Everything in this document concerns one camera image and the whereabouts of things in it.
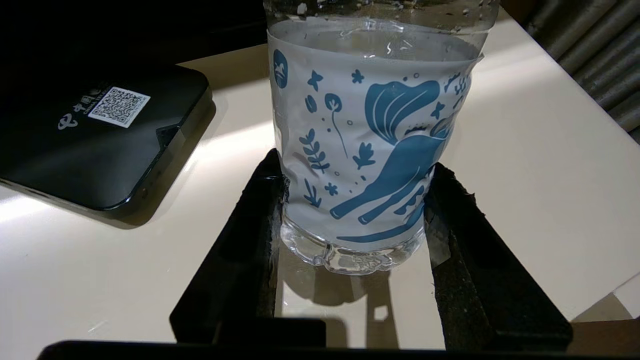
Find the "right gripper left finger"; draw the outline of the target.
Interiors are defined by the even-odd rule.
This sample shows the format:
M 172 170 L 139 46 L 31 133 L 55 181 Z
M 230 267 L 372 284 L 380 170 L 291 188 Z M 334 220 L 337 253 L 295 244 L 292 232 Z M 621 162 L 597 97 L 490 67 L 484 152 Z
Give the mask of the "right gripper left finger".
M 169 315 L 178 343 L 326 347 L 324 321 L 275 316 L 283 193 L 271 149 Z

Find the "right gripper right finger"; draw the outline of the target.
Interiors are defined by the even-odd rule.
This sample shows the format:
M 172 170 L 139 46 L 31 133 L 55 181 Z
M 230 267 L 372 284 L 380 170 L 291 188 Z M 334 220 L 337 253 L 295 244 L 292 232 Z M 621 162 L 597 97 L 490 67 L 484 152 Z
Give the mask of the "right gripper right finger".
M 448 351 L 565 351 L 573 329 L 452 170 L 424 198 L 434 297 Z

